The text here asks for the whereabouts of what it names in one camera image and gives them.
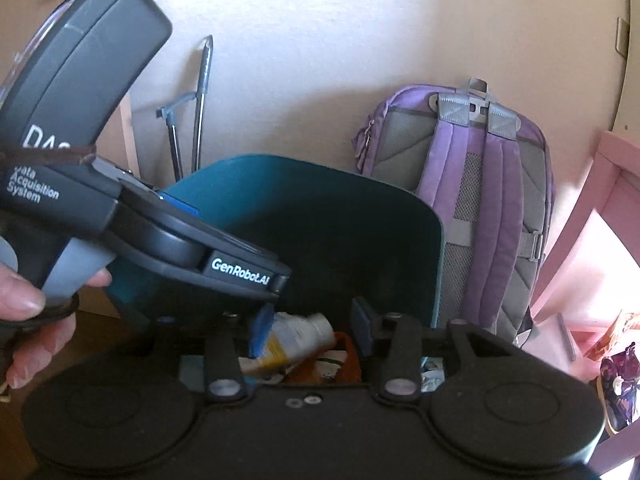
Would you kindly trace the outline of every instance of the finger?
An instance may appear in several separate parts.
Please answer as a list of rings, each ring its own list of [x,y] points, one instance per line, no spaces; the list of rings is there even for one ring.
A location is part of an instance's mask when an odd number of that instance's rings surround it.
[[[14,352],[14,362],[6,373],[12,389],[23,387],[49,365],[52,357],[69,342],[76,330],[75,314],[46,325]]]
[[[45,297],[22,276],[0,264],[0,319],[24,321],[44,308]]]
[[[111,283],[111,273],[107,269],[101,269],[87,280],[86,285],[107,286],[110,283]]]

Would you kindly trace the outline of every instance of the screw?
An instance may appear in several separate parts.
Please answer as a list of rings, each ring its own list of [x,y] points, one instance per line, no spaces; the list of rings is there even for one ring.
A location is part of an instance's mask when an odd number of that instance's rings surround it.
[[[302,402],[302,399],[287,399],[284,404],[288,408],[293,408],[294,410],[302,408],[302,406],[305,405],[305,403]]]
[[[233,397],[242,387],[233,379],[218,379],[209,385],[209,391],[217,397]]]
[[[409,379],[391,379],[385,383],[385,390],[398,397],[413,395],[418,386]]]
[[[305,397],[305,402],[310,406],[315,406],[316,404],[320,404],[322,402],[322,397],[318,395],[309,395]]]

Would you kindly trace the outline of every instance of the teal trash bin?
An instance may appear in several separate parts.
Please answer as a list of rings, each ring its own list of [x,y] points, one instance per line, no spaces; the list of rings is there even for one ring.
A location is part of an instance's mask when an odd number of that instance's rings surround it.
[[[402,312],[434,326],[440,297],[440,219],[411,193],[309,162],[272,155],[222,160],[171,186],[202,219],[275,252],[292,269],[276,310],[324,313],[348,327],[351,298],[381,314]],[[108,294],[142,329],[150,320],[206,323],[246,313],[255,301],[174,282],[124,258],[110,265]]]

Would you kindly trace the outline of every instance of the purple backpack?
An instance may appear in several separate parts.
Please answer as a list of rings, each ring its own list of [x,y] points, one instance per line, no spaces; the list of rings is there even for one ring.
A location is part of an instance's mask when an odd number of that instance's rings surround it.
[[[361,174],[414,192],[442,220],[437,325],[463,318],[513,341],[530,322],[555,197],[540,129],[470,79],[402,88],[353,146]]]

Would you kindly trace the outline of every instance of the plastic bottle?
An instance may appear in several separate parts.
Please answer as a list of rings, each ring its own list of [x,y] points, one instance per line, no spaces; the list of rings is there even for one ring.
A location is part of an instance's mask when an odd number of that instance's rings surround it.
[[[335,345],[334,329],[322,314],[305,318],[279,312],[273,319],[260,356],[241,360],[244,373],[281,368]]]

